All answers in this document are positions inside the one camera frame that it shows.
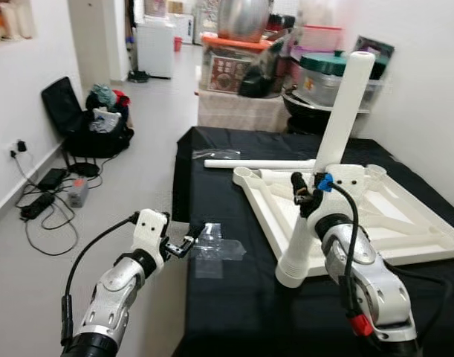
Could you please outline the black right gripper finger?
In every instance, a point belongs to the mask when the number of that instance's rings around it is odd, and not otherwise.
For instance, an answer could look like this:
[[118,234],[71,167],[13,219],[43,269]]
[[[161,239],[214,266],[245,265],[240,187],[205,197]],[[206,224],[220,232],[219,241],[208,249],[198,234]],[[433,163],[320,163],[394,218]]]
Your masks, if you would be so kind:
[[294,197],[295,195],[311,195],[309,193],[308,184],[304,180],[301,171],[294,171],[291,173],[291,186],[294,188]]

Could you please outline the white plastic bag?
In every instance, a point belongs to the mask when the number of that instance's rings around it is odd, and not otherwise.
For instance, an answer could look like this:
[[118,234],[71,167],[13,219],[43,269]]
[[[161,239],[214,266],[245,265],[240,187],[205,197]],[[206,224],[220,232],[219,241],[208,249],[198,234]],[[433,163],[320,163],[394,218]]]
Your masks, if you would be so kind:
[[92,109],[91,115],[93,115],[93,119],[88,123],[88,129],[96,133],[113,132],[123,119],[120,112],[109,112],[104,106]]

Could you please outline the green round pot lid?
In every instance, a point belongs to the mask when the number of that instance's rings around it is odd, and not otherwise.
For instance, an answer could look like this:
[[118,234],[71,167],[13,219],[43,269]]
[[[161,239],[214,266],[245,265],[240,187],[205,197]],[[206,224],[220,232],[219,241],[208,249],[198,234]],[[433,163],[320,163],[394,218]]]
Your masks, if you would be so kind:
[[[373,54],[375,62],[369,78],[379,80],[389,64],[389,57],[382,57],[380,54]],[[348,64],[349,54],[343,51],[335,52],[307,52],[299,59],[299,65],[309,71],[319,72],[320,74],[343,76],[346,64]]]

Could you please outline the black open suitcase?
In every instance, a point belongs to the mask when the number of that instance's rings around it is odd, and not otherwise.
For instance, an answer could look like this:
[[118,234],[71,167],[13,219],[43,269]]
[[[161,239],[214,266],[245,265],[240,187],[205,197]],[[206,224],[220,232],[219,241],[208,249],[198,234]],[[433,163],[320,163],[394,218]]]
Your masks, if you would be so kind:
[[121,124],[110,133],[91,132],[88,123],[97,100],[89,95],[82,109],[67,76],[43,89],[41,99],[51,123],[64,138],[62,145],[75,157],[111,158],[128,149],[134,137],[129,114],[123,115]]

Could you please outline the clear tape patch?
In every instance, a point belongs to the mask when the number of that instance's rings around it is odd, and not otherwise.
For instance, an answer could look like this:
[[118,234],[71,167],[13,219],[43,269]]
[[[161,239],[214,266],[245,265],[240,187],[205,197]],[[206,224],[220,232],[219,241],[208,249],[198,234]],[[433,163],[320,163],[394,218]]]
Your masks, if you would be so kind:
[[188,277],[222,280],[224,262],[241,261],[246,253],[246,248],[240,241],[224,238],[220,223],[206,223],[204,234],[190,252]]

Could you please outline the white plastic children table top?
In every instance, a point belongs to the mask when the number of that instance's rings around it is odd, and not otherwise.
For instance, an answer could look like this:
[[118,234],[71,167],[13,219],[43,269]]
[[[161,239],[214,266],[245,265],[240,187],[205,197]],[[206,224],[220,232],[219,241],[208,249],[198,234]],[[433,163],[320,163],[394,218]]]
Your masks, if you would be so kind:
[[[454,227],[398,184],[382,167],[366,167],[369,186],[359,205],[360,224],[389,264],[402,266],[454,259]],[[254,170],[233,169],[233,183],[248,203],[276,259],[288,248],[299,208],[294,189],[268,184]]]

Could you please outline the shiny black bag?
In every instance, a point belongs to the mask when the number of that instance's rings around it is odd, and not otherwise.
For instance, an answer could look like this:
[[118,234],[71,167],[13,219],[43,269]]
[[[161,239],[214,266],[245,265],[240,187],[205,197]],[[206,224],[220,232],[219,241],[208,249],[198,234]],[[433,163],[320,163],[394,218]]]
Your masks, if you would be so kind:
[[267,50],[263,50],[257,55],[241,79],[238,89],[239,96],[249,98],[272,96],[272,88],[277,81],[276,68],[283,47],[281,41],[276,41]]

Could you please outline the clear plastic storage container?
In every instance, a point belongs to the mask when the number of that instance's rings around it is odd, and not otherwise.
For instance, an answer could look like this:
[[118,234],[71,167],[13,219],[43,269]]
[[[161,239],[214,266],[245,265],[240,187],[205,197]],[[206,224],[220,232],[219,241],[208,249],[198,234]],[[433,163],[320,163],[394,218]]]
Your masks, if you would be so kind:
[[[342,76],[322,74],[322,72],[304,69],[301,83],[297,86],[295,92],[309,104],[331,108],[334,105],[342,80]],[[370,80],[367,82],[365,94],[362,102],[360,102],[360,109],[368,109],[372,105],[373,99],[383,84],[382,80]]]

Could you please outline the black round wok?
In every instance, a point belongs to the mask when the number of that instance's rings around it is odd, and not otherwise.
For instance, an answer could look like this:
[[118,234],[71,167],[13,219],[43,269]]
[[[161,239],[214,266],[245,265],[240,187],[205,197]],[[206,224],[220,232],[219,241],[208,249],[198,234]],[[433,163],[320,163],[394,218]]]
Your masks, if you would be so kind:
[[293,91],[282,93],[285,109],[289,113],[285,131],[292,134],[315,134],[325,133],[331,109],[316,109],[294,95]]

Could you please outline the pink plastic container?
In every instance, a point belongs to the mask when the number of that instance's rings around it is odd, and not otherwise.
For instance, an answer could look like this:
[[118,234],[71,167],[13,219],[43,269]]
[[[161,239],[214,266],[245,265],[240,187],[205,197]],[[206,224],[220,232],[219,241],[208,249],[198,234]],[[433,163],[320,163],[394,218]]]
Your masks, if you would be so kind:
[[306,51],[312,52],[335,52],[339,50],[343,29],[335,26],[311,26],[301,27],[302,33],[298,38],[297,45]]

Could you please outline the black power strip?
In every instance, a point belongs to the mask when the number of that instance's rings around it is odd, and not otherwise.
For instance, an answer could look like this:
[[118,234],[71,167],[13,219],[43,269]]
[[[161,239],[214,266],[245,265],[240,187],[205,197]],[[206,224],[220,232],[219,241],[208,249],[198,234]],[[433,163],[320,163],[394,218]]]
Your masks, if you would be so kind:
[[56,195],[52,193],[41,193],[32,203],[20,208],[20,218],[22,220],[36,219],[53,204],[54,200],[56,200]]

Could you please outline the clear plastic bag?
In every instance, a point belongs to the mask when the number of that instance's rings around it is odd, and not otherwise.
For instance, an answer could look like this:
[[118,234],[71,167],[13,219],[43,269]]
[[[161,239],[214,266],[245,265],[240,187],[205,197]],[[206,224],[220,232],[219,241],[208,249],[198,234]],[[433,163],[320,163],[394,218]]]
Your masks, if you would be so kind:
[[193,158],[216,159],[216,160],[239,160],[241,152],[234,149],[204,149],[196,150]]

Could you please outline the purple picture box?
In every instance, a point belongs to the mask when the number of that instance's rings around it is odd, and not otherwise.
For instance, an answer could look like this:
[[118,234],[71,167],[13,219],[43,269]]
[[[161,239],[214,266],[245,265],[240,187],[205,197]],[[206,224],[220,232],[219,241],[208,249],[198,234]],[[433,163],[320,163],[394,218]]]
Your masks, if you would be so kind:
[[375,64],[370,74],[370,80],[380,80],[386,71],[389,61],[395,51],[393,45],[383,43],[372,38],[360,35],[357,38],[353,51],[365,51],[375,55]]

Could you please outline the beige cloth covered table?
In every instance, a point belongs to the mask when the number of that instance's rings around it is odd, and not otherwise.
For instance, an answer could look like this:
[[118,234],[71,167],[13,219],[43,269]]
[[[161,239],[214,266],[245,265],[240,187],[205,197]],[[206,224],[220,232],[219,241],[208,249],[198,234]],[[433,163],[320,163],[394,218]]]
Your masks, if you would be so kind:
[[280,97],[249,98],[215,91],[197,91],[196,94],[199,126],[284,132],[291,116]]

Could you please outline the grey electrical box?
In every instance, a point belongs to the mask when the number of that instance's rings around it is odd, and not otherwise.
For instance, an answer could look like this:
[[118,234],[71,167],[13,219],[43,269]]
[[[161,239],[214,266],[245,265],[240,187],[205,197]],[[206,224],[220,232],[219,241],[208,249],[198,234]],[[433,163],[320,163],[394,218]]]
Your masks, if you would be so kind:
[[71,208],[83,208],[88,196],[88,178],[74,178],[65,191]]

